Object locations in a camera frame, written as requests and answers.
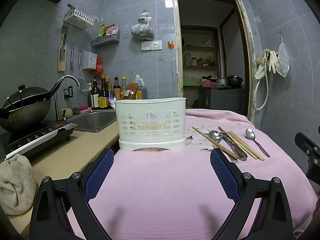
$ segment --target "beige cloth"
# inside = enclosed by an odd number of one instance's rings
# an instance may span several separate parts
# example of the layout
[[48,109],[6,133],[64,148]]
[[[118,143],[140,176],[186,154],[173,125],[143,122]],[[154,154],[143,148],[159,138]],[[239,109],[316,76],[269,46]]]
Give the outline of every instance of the beige cloth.
[[30,162],[16,154],[0,164],[0,204],[7,215],[20,215],[32,206],[36,181]]

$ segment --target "sink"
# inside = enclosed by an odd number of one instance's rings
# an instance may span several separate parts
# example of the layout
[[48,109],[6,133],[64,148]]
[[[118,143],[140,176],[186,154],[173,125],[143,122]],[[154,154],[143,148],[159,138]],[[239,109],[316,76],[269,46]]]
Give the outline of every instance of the sink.
[[84,132],[100,132],[116,121],[116,111],[91,110],[68,119],[68,122],[77,124],[74,130]]

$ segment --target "bolt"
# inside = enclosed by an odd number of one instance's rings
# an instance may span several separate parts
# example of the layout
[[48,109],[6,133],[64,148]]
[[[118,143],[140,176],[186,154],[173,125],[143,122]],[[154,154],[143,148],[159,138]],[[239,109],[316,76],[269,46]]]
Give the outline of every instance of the bolt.
[[273,181],[275,182],[275,183],[280,183],[280,179],[279,178],[277,178],[277,177],[275,177],[275,178],[273,178]]
[[244,174],[243,174],[243,176],[246,178],[246,179],[251,179],[251,174],[250,173],[248,173],[248,172],[245,172]]
[[45,176],[45,177],[42,179],[42,182],[48,182],[48,181],[49,181],[49,179],[50,179],[50,177],[49,177],[49,176]]
[[78,179],[80,176],[81,176],[81,173],[80,173],[79,171],[77,171],[77,172],[75,172],[75,173],[72,174],[72,177],[73,177],[74,179]]

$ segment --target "green box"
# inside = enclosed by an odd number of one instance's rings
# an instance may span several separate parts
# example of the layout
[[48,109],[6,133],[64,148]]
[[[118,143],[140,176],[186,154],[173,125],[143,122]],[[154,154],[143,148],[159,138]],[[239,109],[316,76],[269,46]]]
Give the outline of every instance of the green box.
[[191,86],[191,78],[185,78],[183,80],[183,85],[184,86]]

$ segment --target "shower hose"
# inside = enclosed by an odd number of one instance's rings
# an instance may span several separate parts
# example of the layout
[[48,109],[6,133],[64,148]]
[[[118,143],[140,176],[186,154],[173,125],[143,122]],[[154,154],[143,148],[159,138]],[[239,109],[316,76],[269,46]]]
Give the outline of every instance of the shower hose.
[[267,76],[267,60],[268,60],[268,56],[266,56],[264,58],[264,77],[266,78],[266,87],[267,87],[267,94],[266,94],[266,99],[264,100],[262,106],[260,106],[259,108],[256,107],[256,101],[257,101],[257,91],[258,91],[258,87],[260,85],[260,81],[261,79],[258,80],[257,82],[257,86],[256,86],[256,89],[254,90],[254,93],[253,93],[253,101],[252,101],[252,106],[253,106],[253,109],[255,109],[256,111],[260,111],[267,103],[267,100],[268,100],[268,96],[269,96],[269,84],[268,84],[268,76]]

